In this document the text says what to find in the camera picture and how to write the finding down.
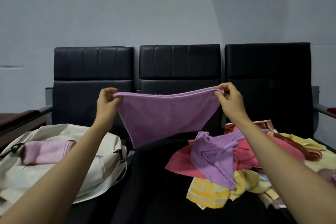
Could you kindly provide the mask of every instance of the leather upholstery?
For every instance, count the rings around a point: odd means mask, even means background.
[[[253,121],[271,119],[279,132],[313,137],[310,43],[229,44],[225,78],[244,97]]]
[[[53,124],[89,127],[101,89],[132,92],[133,57],[133,47],[55,48]],[[119,114],[110,132],[128,138]]]
[[[221,48],[213,45],[146,45],[140,46],[140,93],[176,94],[221,83]],[[203,130],[212,136],[221,134],[221,110]],[[197,132],[173,138],[193,139]]]

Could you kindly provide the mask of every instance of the wall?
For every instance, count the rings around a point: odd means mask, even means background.
[[[335,105],[334,0],[0,0],[0,112],[44,105],[53,48],[309,41],[320,103]],[[335,121],[316,137],[336,147]]]

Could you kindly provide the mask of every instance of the metal armrest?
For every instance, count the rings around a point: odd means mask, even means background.
[[[325,114],[325,115],[328,115],[328,116],[330,116],[330,117],[336,119],[336,114],[334,114],[333,112],[331,112],[331,111],[333,111],[332,108],[328,108],[328,107],[326,107],[326,106],[324,106],[324,105],[321,105],[321,104],[318,104],[318,103],[314,103],[314,104],[313,104],[313,107],[314,107],[314,109],[317,110],[318,112],[323,113],[323,114]]]
[[[51,112],[52,106],[45,106],[38,110],[28,110],[23,113],[16,114],[10,118],[0,122],[0,137],[33,121],[41,116]]]

